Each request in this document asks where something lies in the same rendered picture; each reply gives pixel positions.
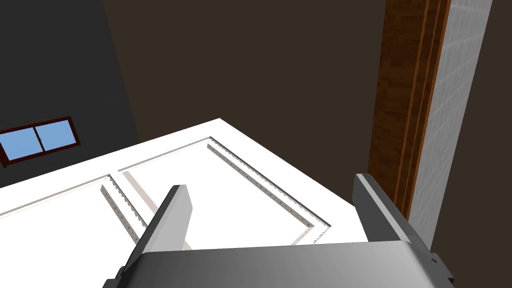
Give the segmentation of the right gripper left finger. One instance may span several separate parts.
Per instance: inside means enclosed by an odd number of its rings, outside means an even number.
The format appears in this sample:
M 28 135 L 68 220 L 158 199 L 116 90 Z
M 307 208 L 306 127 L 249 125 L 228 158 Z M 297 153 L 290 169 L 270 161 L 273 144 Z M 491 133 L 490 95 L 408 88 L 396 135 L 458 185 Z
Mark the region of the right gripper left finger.
M 124 269 L 127 271 L 144 253 L 183 250 L 192 211 L 187 186 L 174 185 L 133 249 Z

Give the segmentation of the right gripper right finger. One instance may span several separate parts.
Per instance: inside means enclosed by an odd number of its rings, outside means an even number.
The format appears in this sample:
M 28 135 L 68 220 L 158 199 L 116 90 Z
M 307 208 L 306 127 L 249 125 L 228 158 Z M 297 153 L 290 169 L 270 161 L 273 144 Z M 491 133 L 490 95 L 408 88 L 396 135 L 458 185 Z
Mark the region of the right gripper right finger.
M 351 199 L 369 242 L 405 241 L 420 251 L 429 250 L 370 174 L 355 175 Z

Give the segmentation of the window with dark red frame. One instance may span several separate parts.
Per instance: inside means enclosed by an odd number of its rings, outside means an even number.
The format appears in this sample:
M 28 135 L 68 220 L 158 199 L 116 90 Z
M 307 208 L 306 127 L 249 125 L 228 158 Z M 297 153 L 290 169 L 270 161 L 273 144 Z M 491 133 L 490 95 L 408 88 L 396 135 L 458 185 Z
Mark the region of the window with dark red frame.
M 80 146 L 70 116 L 0 130 L 0 164 L 10 165 Z

